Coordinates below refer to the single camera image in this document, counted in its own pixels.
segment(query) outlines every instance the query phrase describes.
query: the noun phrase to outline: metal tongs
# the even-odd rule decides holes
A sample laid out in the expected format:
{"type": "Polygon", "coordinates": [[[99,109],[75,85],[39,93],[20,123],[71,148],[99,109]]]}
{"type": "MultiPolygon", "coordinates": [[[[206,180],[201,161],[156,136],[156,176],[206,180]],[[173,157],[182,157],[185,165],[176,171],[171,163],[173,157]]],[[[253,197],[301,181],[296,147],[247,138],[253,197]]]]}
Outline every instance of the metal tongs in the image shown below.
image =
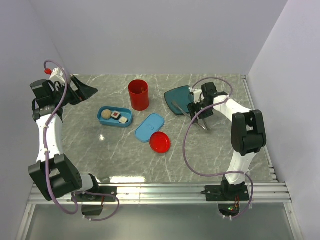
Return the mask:
{"type": "MultiPolygon", "coordinates": [[[[188,118],[191,119],[190,115],[189,115],[188,113],[186,113],[186,112],[178,105],[178,103],[177,103],[176,101],[173,100],[171,103],[172,103],[173,106],[175,106],[177,109],[179,109],[179,110],[182,112],[183,115],[185,115],[186,117],[188,117],[188,118]]],[[[197,119],[198,119],[198,122],[197,122],[196,124],[197,124],[199,127],[201,127],[201,128],[204,129],[204,130],[207,130],[207,131],[210,130],[207,122],[206,122],[204,119],[202,119],[203,125],[199,123],[199,120],[200,120],[199,117],[197,117],[197,119]]]]}

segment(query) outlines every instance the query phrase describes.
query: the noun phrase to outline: black bracket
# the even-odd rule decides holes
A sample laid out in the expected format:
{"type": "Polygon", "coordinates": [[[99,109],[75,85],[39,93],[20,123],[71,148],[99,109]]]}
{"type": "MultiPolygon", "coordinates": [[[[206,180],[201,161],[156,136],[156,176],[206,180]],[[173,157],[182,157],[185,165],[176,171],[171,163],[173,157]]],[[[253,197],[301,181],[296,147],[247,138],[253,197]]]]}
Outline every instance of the black bracket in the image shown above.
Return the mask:
{"type": "MultiPolygon", "coordinates": [[[[98,194],[109,194],[113,196],[117,196],[117,187],[116,186],[99,186],[98,192],[94,192],[98,194]]],[[[95,196],[95,195],[90,195],[90,194],[77,194],[75,195],[75,199],[78,202],[107,202],[107,203],[113,203],[116,201],[114,197],[111,196],[95,196]]]]}
{"type": "Polygon", "coordinates": [[[232,115],[231,144],[241,156],[258,153],[267,144],[264,118],[260,110],[232,115]]]}
{"type": "MultiPolygon", "coordinates": [[[[218,92],[217,88],[213,82],[207,82],[207,83],[201,85],[201,90],[202,90],[204,100],[200,101],[199,103],[191,102],[187,105],[191,119],[193,119],[195,117],[196,113],[198,113],[201,109],[204,109],[205,107],[214,104],[214,99],[216,97],[222,96],[222,95],[224,95],[224,96],[228,95],[224,91],[218,92]]],[[[199,119],[206,119],[206,118],[212,116],[214,114],[212,110],[213,110],[213,107],[202,112],[199,115],[199,119]]]]}
{"type": "Polygon", "coordinates": [[[104,209],[103,205],[82,205],[81,212],[83,216],[99,216],[104,209]]]}
{"type": "MultiPolygon", "coordinates": [[[[60,154],[51,158],[49,169],[50,171],[59,170],[59,174],[50,177],[52,191],[56,198],[82,188],[81,175],[66,155],[60,154]]],[[[44,198],[48,201],[52,200],[46,182],[46,162],[38,161],[36,164],[29,166],[29,175],[44,198]]]]}
{"type": "Polygon", "coordinates": [[[223,176],[221,185],[207,185],[204,186],[204,191],[207,202],[234,202],[236,197],[239,201],[249,201],[248,188],[245,182],[241,184],[229,184],[225,176],[223,176]]]}
{"type": "MultiPolygon", "coordinates": [[[[85,85],[79,81],[75,76],[71,77],[71,81],[77,90],[73,90],[69,85],[63,103],[58,110],[57,114],[62,120],[63,109],[67,104],[77,105],[89,98],[91,98],[98,89],[85,85]]],[[[37,121],[40,117],[51,114],[56,106],[59,104],[63,93],[64,87],[60,82],[53,83],[50,80],[42,79],[30,84],[30,87],[35,95],[32,102],[33,120],[37,121]]]]}

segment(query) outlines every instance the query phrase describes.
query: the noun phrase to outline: gray marble surface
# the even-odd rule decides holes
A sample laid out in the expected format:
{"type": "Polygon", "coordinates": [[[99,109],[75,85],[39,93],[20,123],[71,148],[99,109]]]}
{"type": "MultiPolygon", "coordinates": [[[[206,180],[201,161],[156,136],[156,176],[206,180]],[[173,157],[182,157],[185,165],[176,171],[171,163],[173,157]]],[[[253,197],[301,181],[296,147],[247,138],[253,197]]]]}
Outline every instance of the gray marble surface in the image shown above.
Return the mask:
{"type": "MultiPolygon", "coordinates": [[[[101,183],[111,182],[217,182],[219,177],[201,177],[192,173],[182,155],[182,142],[190,119],[176,116],[168,108],[164,93],[177,87],[192,85],[201,78],[213,74],[157,74],[157,75],[78,75],[78,79],[99,92],[76,106],[66,106],[63,114],[63,148],[67,157],[81,173],[91,173],[101,183]],[[131,107],[128,84],[143,79],[149,85],[150,105],[145,111],[131,107]],[[101,125],[98,110],[103,106],[129,108],[133,122],[129,127],[101,125]],[[135,137],[135,130],[151,113],[164,117],[161,131],[171,140],[171,148],[165,154],[155,153],[149,143],[135,137]]],[[[249,99],[240,75],[219,75],[234,87],[232,98],[250,108],[249,99]]],[[[229,92],[228,86],[214,81],[218,91],[229,92]]],[[[192,126],[186,141],[186,155],[198,172],[213,174],[229,168],[233,148],[231,123],[216,112],[207,118],[209,133],[192,126]]],[[[272,180],[264,150],[254,158],[249,174],[256,182],[272,180]]]]}

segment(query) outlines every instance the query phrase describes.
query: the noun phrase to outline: round ball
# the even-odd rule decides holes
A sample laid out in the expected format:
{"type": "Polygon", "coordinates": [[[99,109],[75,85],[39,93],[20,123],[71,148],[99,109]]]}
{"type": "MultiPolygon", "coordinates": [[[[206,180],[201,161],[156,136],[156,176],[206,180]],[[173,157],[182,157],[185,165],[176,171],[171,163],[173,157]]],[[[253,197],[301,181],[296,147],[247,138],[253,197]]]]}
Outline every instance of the round ball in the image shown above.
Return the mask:
{"type": "Polygon", "coordinates": [[[109,120],[111,118],[112,112],[109,109],[103,110],[101,113],[101,117],[103,119],[109,120]]]}

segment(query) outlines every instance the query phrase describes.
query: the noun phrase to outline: metal rail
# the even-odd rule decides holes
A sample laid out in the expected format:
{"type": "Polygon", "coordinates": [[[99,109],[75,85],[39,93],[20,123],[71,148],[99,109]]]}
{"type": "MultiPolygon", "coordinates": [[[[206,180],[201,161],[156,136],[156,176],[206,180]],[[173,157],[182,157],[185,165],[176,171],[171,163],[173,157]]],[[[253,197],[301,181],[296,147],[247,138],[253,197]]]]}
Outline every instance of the metal rail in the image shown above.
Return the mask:
{"type": "MultiPolygon", "coordinates": [[[[117,186],[117,197],[123,204],[223,204],[230,201],[207,202],[200,192],[206,185],[220,185],[220,183],[165,183],[165,184],[101,184],[101,186],[117,186]]],[[[250,193],[251,185],[247,184],[250,193]]],[[[58,199],[61,204],[74,204],[71,194],[58,199]]],[[[253,189],[253,203],[291,203],[290,194],[285,183],[268,182],[255,183],[253,189]]],[[[53,204],[42,196],[37,186],[33,185],[28,200],[29,205],[53,204]]],[[[86,205],[99,205],[100,202],[83,202],[86,205]]]]}

